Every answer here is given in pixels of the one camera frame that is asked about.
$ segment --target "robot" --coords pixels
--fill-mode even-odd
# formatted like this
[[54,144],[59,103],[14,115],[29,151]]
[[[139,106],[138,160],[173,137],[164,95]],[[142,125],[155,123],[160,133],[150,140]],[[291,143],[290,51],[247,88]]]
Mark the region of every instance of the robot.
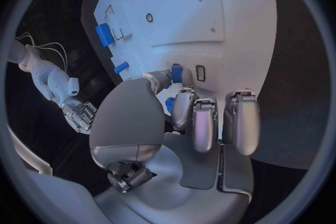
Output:
[[[42,60],[33,46],[14,40],[7,60],[31,73],[38,90],[57,103],[76,132],[90,135],[92,158],[109,172],[113,187],[112,193],[105,192],[96,201],[104,204],[101,208],[111,218],[133,210],[140,216],[146,213],[151,223],[166,223],[165,216],[190,222],[200,199],[215,199],[216,205],[204,204],[212,214],[200,214],[198,223],[223,219],[235,223],[246,210],[253,192],[249,155],[257,149],[260,136],[254,91],[228,93],[225,112],[219,115],[216,98],[200,97],[191,71],[183,68],[183,87],[171,112],[174,131],[165,133],[165,113],[156,95],[172,81],[170,70],[125,80],[96,109],[75,99],[78,79]],[[224,122],[222,139],[219,116]],[[125,207],[111,208],[111,200],[123,201],[118,206]],[[231,208],[239,208],[239,213]]]

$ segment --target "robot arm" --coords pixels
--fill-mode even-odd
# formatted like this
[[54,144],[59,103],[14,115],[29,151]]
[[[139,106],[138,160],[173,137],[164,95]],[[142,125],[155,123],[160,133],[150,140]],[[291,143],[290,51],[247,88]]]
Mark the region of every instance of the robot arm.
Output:
[[47,100],[57,103],[76,132],[90,134],[97,109],[90,102],[81,103],[74,98],[80,90],[78,78],[70,78],[52,62],[41,59],[36,48],[23,46],[15,39],[7,60],[31,73],[36,88]]

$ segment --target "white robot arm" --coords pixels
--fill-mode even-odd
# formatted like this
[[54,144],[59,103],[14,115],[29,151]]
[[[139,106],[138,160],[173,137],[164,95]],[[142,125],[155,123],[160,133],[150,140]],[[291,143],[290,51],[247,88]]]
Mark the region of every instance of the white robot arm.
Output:
[[47,100],[57,103],[76,132],[90,134],[97,109],[90,102],[82,103],[74,98],[80,90],[78,78],[70,78],[52,62],[42,60],[37,48],[23,46],[15,39],[7,60],[31,73],[36,88]]

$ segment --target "cable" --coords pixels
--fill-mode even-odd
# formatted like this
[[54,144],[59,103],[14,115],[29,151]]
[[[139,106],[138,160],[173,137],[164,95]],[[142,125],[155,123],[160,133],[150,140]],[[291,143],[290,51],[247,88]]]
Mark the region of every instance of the cable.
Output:
[[[23,34],[20,35],[20,36],[15,36],[15,38],[16,38],[17,40],[21,40],[21,39],[23,39],[23,38],[30,38],[31,43],[32,43],[32,45],[33,45],[34,47],[36,47],[36,48],[38,48],[38,49],[49,49],[49,50],[53,50],[53,51],[57,52],[57,53],[60,55],[60,57],[62,58],[62,61],[63,61],[63,64],[64,64],[64,71],[65,71],[65,72],[68,71],[68,57],[67,57],[67,53],[66,53],[66,50],[64,49],[64,47],[63,47],[60,43],[58,43],[58,42],[52,42],[52,43],[47,43],[47,44],[44,44],[44,45],[36,46],[36,45],[35,45],[35,42],[34,42],[34,39],[32,38],[32,36],[31,36],[28,32],[25,32],[25,33],[23,33]],[[60,47],[63,49],[64,56],[65,56],[65,58],[66,58],[65,61],[64,61],[63,56],[61,55],[61,53],[60,53],[58,50],[56,50],[56,49],[52,49],[52,48],[43,48],[44,46],[48,46],[48,45],[52,45],[52,44],[58,44],[58,45],[60,45]]]

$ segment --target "circular hole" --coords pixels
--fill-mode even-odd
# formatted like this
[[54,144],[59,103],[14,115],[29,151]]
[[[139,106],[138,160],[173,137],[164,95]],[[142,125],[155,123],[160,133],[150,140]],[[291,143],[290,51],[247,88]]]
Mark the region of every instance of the circular hole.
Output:
[[146,19],[147,19],[148,22],[152,22],[152,21],[153,21],[153,16],[152,16],[152,14],[149,14],[149,13],[148,13],[148,14],[146,15]]

